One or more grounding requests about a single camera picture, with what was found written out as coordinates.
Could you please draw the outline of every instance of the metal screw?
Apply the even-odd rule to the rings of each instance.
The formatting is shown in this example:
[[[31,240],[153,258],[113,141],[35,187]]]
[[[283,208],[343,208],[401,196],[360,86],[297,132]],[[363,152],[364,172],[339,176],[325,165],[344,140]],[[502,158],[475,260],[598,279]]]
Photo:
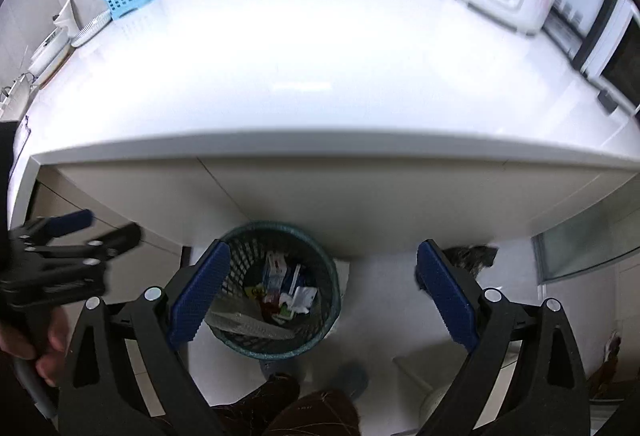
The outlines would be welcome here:
[[[156,288],[155,286],[145,291],[145,299],[148,301],[158,300],[161,295],[162,295],[162,290],[159,288]]]
[[[100,299],[98,297],[91,297],[84,303],[88,310],[95,310],[100,305]]]
[[[560,311],[562,309],[562,305],[556,299],[549,299],[546,302],[546,307],[551,311]]]
[[[502,294],[493,288],[489,288],[484,291],[484,298],[489,302],[500,302],[502,300]]]

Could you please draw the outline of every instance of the cabinet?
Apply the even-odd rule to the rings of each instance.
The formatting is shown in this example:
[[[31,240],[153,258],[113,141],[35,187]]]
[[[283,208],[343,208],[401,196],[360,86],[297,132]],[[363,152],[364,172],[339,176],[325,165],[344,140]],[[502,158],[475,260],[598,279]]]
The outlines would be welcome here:
[[[100,204],[194,256],[249,220],[292,223],[335,257],[533,236],[633,176],[601,168],[425,159],[190,159],[59,165]]]
[[[602,177],[601,169],[589,167],[415,159],[203,163],[247,216],[300,225],[337,257],[413,251],[429,237],[454,246],[535,235],[632,176],[609,171]]]
[[[248,219],[198,160],[58,165],[78,189],[180,246],[206,247]]]
[[[32,216],[63,215],[81,209],[44,184],[37,186],[33,199]],[[106,233],[112,226],[120,226],[124,223],[126,221],[109,225],[100,219],[95,219],[91,227],[54,239],[51,244],[81,244]],[[113,259],[106,273],[107,293],[104,295],[104,300],[107,303],[134,300],[149,286],[165,286],[169,282],[180,268],[180,251],[175,245],[173,245],[174,249],[169,250],[170,244],[166,242],[162,244],[164,246],[142,242],[137,248]],[[74,303],[65,306],[72,329],[76,325],[82,304]]]

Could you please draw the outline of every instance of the finger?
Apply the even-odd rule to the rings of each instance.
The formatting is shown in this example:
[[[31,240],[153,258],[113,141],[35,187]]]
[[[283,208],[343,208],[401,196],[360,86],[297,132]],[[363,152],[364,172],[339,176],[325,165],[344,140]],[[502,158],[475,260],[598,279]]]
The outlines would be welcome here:
[[[61,352],[50,352],[42,355],[36,362],[36,371],[44,378],[48,386],[55,387],[65,367],[65,355]]]
[[[65,310],[61,307],[51,310],[51,322],[49,324],[49,343],[57,352],[66,351],[66,341],[69,335],[69,322]]]
[[[29,340],[20,331],[5,324],[0,324],[0,350],[25,360],[36,357],[36,350]]]

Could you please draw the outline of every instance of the shoe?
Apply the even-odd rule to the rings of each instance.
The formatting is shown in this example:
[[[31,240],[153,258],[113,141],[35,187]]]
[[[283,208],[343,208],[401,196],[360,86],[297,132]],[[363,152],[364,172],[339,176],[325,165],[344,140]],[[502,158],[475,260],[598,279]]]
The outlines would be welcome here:
[[[348,362],[338,368],[334,378],[325,389],[338,389],[355,402],[369,385],[369,375],[360,362]]]
[[[288,374],[296,379],[300,384],[302,380],[302,369],[296,358],[286,360],[261,360],[260,370],[265,380],[270,379],[274,374]]]

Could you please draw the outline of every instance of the white countertop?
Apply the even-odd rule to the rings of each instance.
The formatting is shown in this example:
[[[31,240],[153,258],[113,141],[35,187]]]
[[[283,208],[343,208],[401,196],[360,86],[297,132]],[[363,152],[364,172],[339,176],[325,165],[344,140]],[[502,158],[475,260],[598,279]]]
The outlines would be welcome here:
[[[36,97],[10,183],[41,164],[196,155],[421,156],[640,170],[640,130],[544,34],[456,0],[155,0]]]

